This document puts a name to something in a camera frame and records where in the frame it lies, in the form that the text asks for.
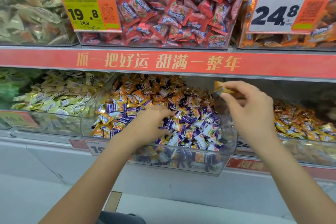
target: pile of red candy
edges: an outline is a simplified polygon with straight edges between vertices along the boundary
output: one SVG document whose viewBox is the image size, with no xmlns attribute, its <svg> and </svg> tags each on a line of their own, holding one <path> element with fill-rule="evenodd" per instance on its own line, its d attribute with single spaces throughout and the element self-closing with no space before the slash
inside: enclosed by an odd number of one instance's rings
<svg viewBox="0 0 336 224">
<path fill-rule="evenodd" d="M 226 48 L 241 0 L 117 0 L 122 33 L 81 33 L 82 44 Z"/>
</svg>

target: right arm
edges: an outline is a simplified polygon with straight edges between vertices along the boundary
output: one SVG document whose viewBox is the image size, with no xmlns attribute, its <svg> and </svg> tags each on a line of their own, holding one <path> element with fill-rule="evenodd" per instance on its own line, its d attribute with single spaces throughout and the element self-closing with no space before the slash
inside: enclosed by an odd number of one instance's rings
<svg viewBox="0 0 336 224">
<path fill-rule="evenodd" d="M 267 166 L 295 221 L 336 223 L 336 203 L 279 140 L 274 129 L 273 99 L 246 82 L 224 82 L 223 86 L 245 95 L 243 106 L 230 94 L 221 97 L 230 109 L 234 127 Z"/>
</svg>

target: left arm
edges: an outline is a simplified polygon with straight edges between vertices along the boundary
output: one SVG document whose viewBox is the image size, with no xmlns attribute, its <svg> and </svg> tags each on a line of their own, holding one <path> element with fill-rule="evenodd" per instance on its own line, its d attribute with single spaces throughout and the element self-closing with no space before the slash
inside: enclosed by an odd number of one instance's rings
<svg viewBox="0 0 336 224">
<path fill-rule="evenodd" d="M 94 224 L 131 154 L 168 133 L 160 122 L 174 112 L 154 106 L 139 115 L 108 143 L 92 166 L 38 224 Z"/>
</svg>

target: hand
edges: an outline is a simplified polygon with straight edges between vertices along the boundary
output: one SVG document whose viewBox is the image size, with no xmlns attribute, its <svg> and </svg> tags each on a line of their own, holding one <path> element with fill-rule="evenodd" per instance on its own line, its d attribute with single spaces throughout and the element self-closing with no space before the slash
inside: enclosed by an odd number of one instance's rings
<svg viewBox="0 0 336 224">
<path fill-rule="evenodd" d="M 237 90 L 237 94 L 243 94 L 246 98 L 236 100 L 233 95 L 221 94 L 229 107 L 234 127 L 254 150 L 263 147 L 267 141 L 278 138 L 274 128 L 271 97 L 243 81 L 224 82 L 222 85 Z"/>
<path fill-rule="evenodd" d="M 168 130 L 159 129 L 159 126 L 164 117 L 174 115 L 167 107 L 152 106 L 140 111 L 122 132 L 134 141 L 136 147 L 140 147 L 168 134 Z"/>
</svg>

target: forearm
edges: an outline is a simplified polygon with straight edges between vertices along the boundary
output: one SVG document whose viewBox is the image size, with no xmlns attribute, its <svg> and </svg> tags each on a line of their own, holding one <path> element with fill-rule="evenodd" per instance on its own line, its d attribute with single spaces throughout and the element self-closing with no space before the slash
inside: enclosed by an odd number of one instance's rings
<svg viewBox="0 0 336 224">
<path fill-rule="evenodd" d="M 136 149 L 119 133 L 108 143 L 92 166 L 47 213 L 39 224 L 94 224 L 112 187 Z"/>
<path fill-rule="evenodd" d="M 273 138 L 268 144 L 256 149 L 297 223 L 335 223 L 336 203 L 324 193 L 278 138 Z"/>
</svg>

